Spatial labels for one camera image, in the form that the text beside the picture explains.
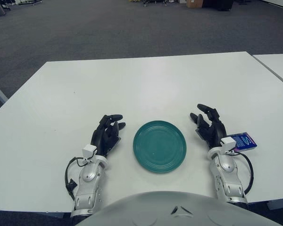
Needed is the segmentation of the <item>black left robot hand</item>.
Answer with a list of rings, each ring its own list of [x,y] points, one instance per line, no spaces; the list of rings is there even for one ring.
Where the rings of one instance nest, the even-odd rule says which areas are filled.
[[[91,145],[96,146],[97,155],[107,157],[108,153],[121,140],[119,131],[125,126],[125,122],[120,122],[121,114],[104,115],[95,129],[91,139]]]

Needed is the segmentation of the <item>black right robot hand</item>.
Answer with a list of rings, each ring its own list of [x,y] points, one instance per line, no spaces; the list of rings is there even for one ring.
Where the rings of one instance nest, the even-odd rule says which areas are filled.
[[[190,118],[197,125],[196,133],[207,143],[210,149],[221,146],[221,139],[225,138],[227,134],[217,110],[203,104],[197,104],[197,108],[208,117],[211,124],[209,125],[203,119],[202,114],[190,113]]]

